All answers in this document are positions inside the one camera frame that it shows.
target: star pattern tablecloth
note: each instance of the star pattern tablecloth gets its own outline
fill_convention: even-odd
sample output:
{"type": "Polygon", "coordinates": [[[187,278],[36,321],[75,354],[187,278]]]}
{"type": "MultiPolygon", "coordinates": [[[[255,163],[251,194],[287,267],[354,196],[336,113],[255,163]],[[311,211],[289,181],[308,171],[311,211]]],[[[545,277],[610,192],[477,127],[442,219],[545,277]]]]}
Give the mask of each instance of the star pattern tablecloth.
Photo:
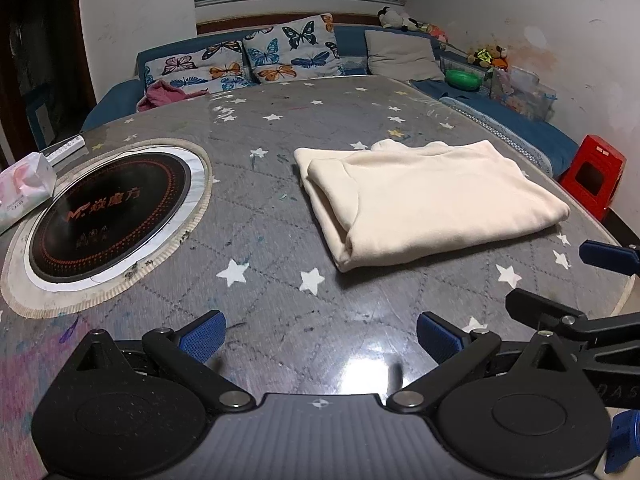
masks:
{"type": "MultiPolygon", "coordinates": [[[[29,436],[31,414],[93,327],[113,338],[139,338],[219,309],[228,332],[210,365],[258,399],[265,392],[384,396],[390,365],[400,365],[405,383],[434,366],[415,338],[423,310],[467,330],[487,326],[520,339],[532,331],[504,309],[515,286],[592,317],[608,316],[627,286],[626,277],[580,261],[578,247],[586,238],[612,240],[555,183],[475,122],[386,78],[239,89],[136,114],[84,136],[89,155],[75,164],[139,140],[195,142],[212,161],[213,195],[181,247],[116,298],[79,315],[44,320],[23,319],[0,306],[0,478],[42,473],[29,436]],[[528,178],[568,202],[570,218],[517,240],[342,274],[300,188],[293,151],[366,150],[385,138],[407,146],[489,139],[528,178]]],[[[403,229],[401,221],[396,227],[403,229]]],[[[0,237],[2,254],[11,236],[0,237]]]]}

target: metal bolt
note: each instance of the metal bolt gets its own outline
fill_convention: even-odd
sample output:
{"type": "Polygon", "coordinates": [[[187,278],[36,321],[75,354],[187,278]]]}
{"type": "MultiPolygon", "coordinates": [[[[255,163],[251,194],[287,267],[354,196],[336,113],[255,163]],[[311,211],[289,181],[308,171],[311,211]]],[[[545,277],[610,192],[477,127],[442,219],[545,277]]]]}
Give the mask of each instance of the metal bolt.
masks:
{"type": "Polygon", "coordinates": [[[415,406],[420,406],[424,402],[422,394],[412,390],[396,392],[394,393],[393,399],[397,404],[400,404],[400,406],[404,406],[405,408],[414,408],[415,406]]]}
{"type": "Polygon", "coordinates": [[[220,402],[230,408],[242,408],[251,402],[251,397],[246,392],[230,390],[220,395],[220,402]]]}

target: blue sofa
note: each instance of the blue sofa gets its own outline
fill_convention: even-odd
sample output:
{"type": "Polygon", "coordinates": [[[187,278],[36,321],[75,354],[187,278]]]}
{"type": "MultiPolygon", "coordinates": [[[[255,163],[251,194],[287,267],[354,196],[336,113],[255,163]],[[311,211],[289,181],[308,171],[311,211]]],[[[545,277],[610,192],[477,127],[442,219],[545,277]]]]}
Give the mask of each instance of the blue sofa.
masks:
{"type": "MultiPolygon", "coordinates": [[[[247,34],[258,30],[235,30],[233,32],[220,32],[207,36],[199,36],[189,40],[177,41],[163,46],[157,46],[144,50],[138,54],[137,68],[138,78],[117,84],[101,99],[97,106],[89,113],[81,132],[97,128],[104,123],[114,121],[121,117],[134,114],[136,104],[145,92],[145,85],[140,75],[144,73],[145,63],[159,57],[173,56],[175,54],[188,54],[196,52],[215,43],[230,40],[242,40],[247,34]]],[[[335,38],[340,51],[340,58],[346,75],[360,75],[367,72],[367,42],[364,36],[365,30],[382,30],[382,27],[373,25],[335,25],[335,38]]],[[[442,53],[440,43],[433,37],[423,32],[402,32],[400,30],[385,29],[395,34],[408,34],[430,38],[433,54],[436,59],[442,53]]],[[[543,152],[552,166],[552,174],[558,177],[570,165],[574,158],[578,145],[560,130],[543,122],[529,121],[516,112],[490,101],[486,97],[463,92],[448,86],[445,82],[413,81],[412,85],[419,91],[440,99],[449,96],[459,99],[465,104],[477,109],[485,115],[495,119],[510,129],[516,136],[533,145],[543,152]]]]}
{"type": "MultiPolygon", "coordinates": [[[[365,30],[382,30],[382,27],[374,25],[334,25],[335,39],[340,51],[344,69],[347,75],[367,73],[367,42],[364,37],[365,30]]],[[[159,57],[173,56],[175,54],[188,54],[206,48],[222,41],[242,40],[247,34],[259,30],[258,28],[235,30],[233,32],[220,32],[207,36],[198,36],[189,40],[177,41],[163,46],[157,46],[144,50],[138,54],[137,68],[138,78],[117,84],[101,99],[96,107],[91,110],[82,125],[81,132],[87,132],[104,123],[115,121],[121,117],[134,114],[136,104],[145,94],[145,85],[141,74],[145,73],[145,63],[159,57]]],[[[431,46],[436,59],[440,57],[440,43],[435,38],[423,32],[402,32],[401,30],[385,29],[395,34],[409,34],[411,36],[423,36],[431,39],[431,46]]]]}

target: stuffed toy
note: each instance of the stuffed toy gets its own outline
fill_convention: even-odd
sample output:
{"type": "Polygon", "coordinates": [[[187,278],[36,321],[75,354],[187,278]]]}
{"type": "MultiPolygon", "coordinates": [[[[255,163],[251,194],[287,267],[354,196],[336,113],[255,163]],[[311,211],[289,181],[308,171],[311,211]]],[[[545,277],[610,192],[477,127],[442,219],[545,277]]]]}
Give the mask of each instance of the stuffed toy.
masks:
{"type": "Polygon", "coordinates": [[[449,37],[447,36],[447,33],[436,25],[431,25],[430,23],[423,23],[420,26],[420,30],[423,32],[426,32],[430,36],[433,36],[440,43],[449,43],[449,37]]]}
{"type": "Polygon", "coordinates": [[[420,30],[418,22],[408,16],[400,16],[390,7],[378,11],[378,19],[382,28],[398,28],[403,32],[408,30],[420,30]]]}
{"type": "Polygon", "coordinates": [[[378,19],[382,28],[402,28],[404,19],[389,7],[378,11],[378,19]]]}
{"type": "Polygon", "coordinates": [[[466,62],[469,65],[481,66],[482,68],[500,68],[507,70],[509,64],[507,62],[507,49],[498,45],[487,45],[485,48],[476,50],[469,54],[466,62]]]}

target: butterfly pillow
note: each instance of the butterfly pillow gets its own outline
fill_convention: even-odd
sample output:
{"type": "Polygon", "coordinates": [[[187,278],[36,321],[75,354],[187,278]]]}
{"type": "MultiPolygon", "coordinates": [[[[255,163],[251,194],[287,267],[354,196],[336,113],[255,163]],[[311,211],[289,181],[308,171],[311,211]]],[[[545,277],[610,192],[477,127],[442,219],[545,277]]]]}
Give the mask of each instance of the butterfly pillow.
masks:
{"type": "Polygon", "coordinates": [[[225,41],[190,54],[161,57],[145,63],[145,86],[158,79],[187,93],[209,93],[250,86],[239,41],[225,41]]]}
{"type": "Polygon", "coordinates": [[[344,75],[330,14],[259,30],[242,43],[263,83],[344,75]]]}

